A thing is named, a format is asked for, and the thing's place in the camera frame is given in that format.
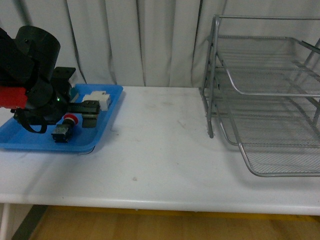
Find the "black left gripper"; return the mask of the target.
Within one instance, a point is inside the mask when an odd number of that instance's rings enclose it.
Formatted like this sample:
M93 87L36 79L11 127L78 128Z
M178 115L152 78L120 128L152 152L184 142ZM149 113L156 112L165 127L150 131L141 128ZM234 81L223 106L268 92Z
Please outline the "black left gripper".
M54 125L66 112L77 113L82 114L83 128L95 128L101 109L99 101L69 103L70 79L75 72L74 67L56 67L49 82L40 78L38 83L26 92L26 106L22 110L14 111L14 119L21 125Z

